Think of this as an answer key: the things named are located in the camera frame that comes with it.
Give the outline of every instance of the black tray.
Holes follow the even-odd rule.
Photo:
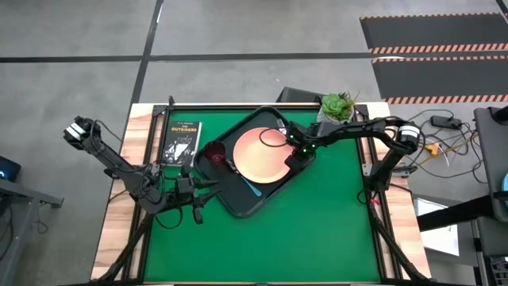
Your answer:
[[[285,126],[289,124],[277,109],[270,106],[262,106],[254,110],[249,116],[228,129],[215,140],[221,141],[224,144],[226,159],[233,161],[233,149],[241,135],[258,127],[278,127],[278,119],[282,120]],[[306,166],[313,160],[314,157],[311,157],[306,162]],[[218,195],[219,199],[231,214],[240,218],[246,218],[259,210],[260,207],[265,204],[268,199],[278,193],[292,177],[298,175],[302,171],[290,169],[282,179],[269,184],[258,184],[249,181],[251,185],[261,191],[262,195],[258,197],[254,195],[240,175],[233,172],[224,174],[224,172],[218,172],[216,168],[212,167],[209,161],[203,156],[202,149],[198,151],[194,158],[194,167],[201,176],[209,180],[218,180],[220,182],[217,185],[217,187],[221,189],[221,193]]]

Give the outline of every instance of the potted plant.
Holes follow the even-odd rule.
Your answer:
[[[356,97],[352,99],[349,92],[323,96],[322,105],[317,114],[317,121],[332,122],[334,124],[350,122],[355,113]]]

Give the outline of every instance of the white paper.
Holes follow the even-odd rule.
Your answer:
[[[424,199],[417,199],[418,215],[424,215],[444,208],[446,208],[446,206],[438,203],[433,203]],[[459,256],[457,225],[424,231],[421,233],[421,239],[424,247]]]

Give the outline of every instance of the green table surface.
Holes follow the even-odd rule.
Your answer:
[[[200,121],[199,148],[251,111],[175,110],[170,120]],[[304,126],[316,110],[282,110]],[[167,167],[168,176],[179,169]],[[354,140],[317,150],[317,158],[250,218],[235,218],[212,199],[196,225],[190,207],[183,222],[165,230],[156,222],[148,247],[145,281],[338,282],[379,280]],[[178,221],[178,211],[159,214]]]

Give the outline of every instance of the wooden table frame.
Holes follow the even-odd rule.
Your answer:
[[[176,103],[175,110],[255,110],[260,106],[273,106],[278,109],[315,109],[318,103]],[[359,103],[358,110],[365,118],[389,116],[385,102]],[[171,110],[167,112],[167,104],[138,103],[132,106],[127,129],[125,131],[121,155],[131,164],[147,164],[160,158],[159,145],[164,141],[161,130],[165,125]],[[373,138],[357,140],[359,155],[362,164],[383,158],[388,148],[381,141]],[[407,181],[402,178],[393,178],[392,183],[407,187]],[[124,190],[119,180],[113,182],[110,196]],[[414,213],[411,195],[407,191],[390,187],[385,193],[380,193],[380,205],[376,207],[379,217],[385,222],[385,227],[394,235],[399,247],[408,259],[423,275],[430,277],[429,266],[421,242],[420,231]],[[119,195],[112,201],[106,210],[101,237],[94,260],[91,279],[99,278],[114,262],[117,255],[123,250],[133,231],[143,218],[143,211],[129,197],[127,193]],[[146,255],[150,232],[137,244],[136,249],[128,260],[117,279],[127,280],[144,277]],[[400,269],[387,248],[384,240],[372,231],[378,261],[379,275],[383,278],[406,278],[406,273]]]

